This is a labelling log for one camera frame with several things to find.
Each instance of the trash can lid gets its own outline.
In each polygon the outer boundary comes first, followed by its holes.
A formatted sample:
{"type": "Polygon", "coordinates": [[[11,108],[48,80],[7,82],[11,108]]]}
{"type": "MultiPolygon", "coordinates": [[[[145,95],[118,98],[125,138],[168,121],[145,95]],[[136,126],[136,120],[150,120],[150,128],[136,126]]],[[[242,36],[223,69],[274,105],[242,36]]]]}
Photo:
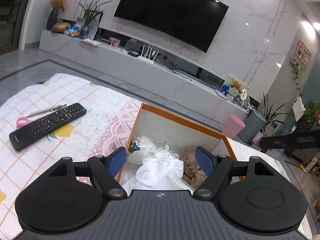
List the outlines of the trash can lid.
{"type": "Polygon", "coordinates": [[[263,115],[260,113],[260,111],[253,110],[252,115],[255,118],[257,118],[260,122],[262,122],[263,124],[265,124],[267,122],[267,120],[263,117],[263,115]]]}

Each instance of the glass vase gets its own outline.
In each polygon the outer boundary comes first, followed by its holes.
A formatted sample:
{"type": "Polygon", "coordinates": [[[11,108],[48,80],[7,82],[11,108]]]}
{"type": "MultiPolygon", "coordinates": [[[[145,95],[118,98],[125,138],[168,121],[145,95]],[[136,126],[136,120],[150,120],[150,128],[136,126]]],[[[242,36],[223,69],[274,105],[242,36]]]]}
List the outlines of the glass vase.
{"type": "Polygon", "coordinates": [[[82,40],[86,39],[88,37],[88,35],[89,35],[90,29],[91,29],[90,26],[85,25],[81,29],[79,38],[82,39],[82,40]]]}
{"type": "Polygon", "coordinates": [[[57,23],[58,14],[59,14],[59,9],[52,9],[52,11],[50,12],[48,21],[47,21],[47,25],[45,27],[47,29],[47,31],[51,31],[52,26],[57,23]]]}

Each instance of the logo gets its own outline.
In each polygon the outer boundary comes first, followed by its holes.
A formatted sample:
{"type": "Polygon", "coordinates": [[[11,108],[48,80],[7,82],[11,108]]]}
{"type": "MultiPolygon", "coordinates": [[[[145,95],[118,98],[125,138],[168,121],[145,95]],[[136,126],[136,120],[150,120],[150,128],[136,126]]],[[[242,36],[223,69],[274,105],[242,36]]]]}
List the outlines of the logo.
{"type": "Polygon", "coordinates": [[[162,193],[162,192],[160,192],[160,193],[158,193],[158,194],[157,194],[157,197],[159,197],[159,198],[163,198],[163,197],[165,197],[165,194],[164,194],[164,193],[162,193]]]}

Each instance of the checkered tablecloth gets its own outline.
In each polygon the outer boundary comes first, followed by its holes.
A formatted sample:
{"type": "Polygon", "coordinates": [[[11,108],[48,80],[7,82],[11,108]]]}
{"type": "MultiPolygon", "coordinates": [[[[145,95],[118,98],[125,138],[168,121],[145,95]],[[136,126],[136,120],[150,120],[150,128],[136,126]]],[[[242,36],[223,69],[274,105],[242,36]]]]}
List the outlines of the checkered tablecloth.
{"type": "Polygon", "coordinates": [[[22,231],[14,201],[24,188],[65,155],[74,161],[86,161],[93,155],[108,155],[125,146],[140,105],[140,101],[119,92],[62,73],[44,84],[29,86],[7,100],[0,107],[0,239],[13,239],[22,231]],[[16,129],[18,117],[76,102],[87,109],[85,116],[21,152],[13,149],[9,134],[16,129]]]}

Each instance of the gray trash can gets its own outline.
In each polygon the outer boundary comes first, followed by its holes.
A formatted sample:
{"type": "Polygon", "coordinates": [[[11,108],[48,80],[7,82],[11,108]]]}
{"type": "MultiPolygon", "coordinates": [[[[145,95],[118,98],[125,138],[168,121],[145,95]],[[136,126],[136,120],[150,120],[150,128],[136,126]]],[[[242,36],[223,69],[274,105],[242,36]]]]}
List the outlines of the gray trash can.
{"type": "Polygon", "coordinates": [[[244,121],[245,128],[238,133],[238,137],[245,143],[250,143],[266,122],[266,119],[259,111],[253,110],[244,121]]]}

